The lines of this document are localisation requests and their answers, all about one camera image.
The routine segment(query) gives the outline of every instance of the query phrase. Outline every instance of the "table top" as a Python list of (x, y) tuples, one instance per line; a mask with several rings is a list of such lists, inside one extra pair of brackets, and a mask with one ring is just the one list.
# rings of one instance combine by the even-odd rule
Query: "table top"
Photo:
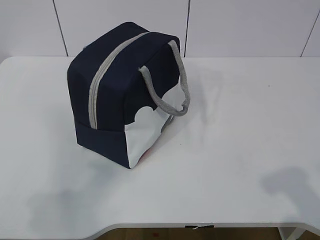
[(320, 229), (320, 58), (185, 58), (189, 112), (134, 169), (77, 145), (72, 59), (0, 65), (0, 239)]

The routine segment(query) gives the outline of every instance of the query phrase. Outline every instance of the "gray zipper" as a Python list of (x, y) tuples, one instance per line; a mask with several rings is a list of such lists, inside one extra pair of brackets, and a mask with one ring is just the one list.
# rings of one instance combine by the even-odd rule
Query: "gray zipper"
[(89, 111), (89, 121), (90, 126), (93, 129), (98, 129), (98, 121), (97, 121), (97, 97), (98, 97), (98, 88), (101, 79), (107, 72), (108, 68), (110, 67), (111, 63), (115, 60), (116, 56), (125, 49), (128, 45), (132, 42), (137, 40), (138, 38), (142, 37), (143, 35), (148, 34), (149, 31), (143, 32), (133, 38), (130, 38), (119, 46), (117, 46), (110, 55), (103, 61), (101, 66), (99, 67), (98, 71), (96, 72), (95, 76), (92, 79), (90, 90), (89, 90), (89, 103), (88, 103), (88, 111)]

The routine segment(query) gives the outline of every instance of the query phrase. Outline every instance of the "lunch bag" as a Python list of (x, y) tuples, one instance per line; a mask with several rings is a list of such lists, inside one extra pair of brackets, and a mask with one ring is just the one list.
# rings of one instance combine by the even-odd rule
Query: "lunch bag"
[(86, 46), (67, 71), (77, 143), (133, 168), (173, 117), (188, 111), (179, 49), (177, 37), (133, 22)]

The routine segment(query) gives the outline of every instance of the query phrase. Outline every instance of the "bag handle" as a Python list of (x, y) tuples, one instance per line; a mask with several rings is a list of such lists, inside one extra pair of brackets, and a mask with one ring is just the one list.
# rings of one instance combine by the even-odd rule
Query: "bag handle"
[(188, 112), (188, 108), (190, 105), (190, 93), (188, 89), (188, 83), (187, 83), (187, 74), (186, 70), (184, 67), (184, 63), (182, 62), (181, 56), (180, 56), (180, 51), (178, 49), (177, 43), (174, 40), (171, 40), (168, 42), (169, 46), (172, 49), (175, 61), (178, 65), (179, 72), (180, 72), (180, 86), (182, 91), (184, 92), (185, 100), (182, 103), (182, 110), (179, 111), (170, 104), (166, 103), (163, 101), (156, 93), (154, 85), (152, 83), (152, 77), (150, 74), (149, 69), (144, 65), (141, 68), (139, 68), (139, 72), (142, 74), (142, 77), (144, 79), (144, 82), (146, 84), (146, 87), (150, 93), (150, 96), (152, 100), (155, 102), (155, 104), (163, 110), (165, 113), (175, 116), (175, 117), (180, 117), (185, 115)]

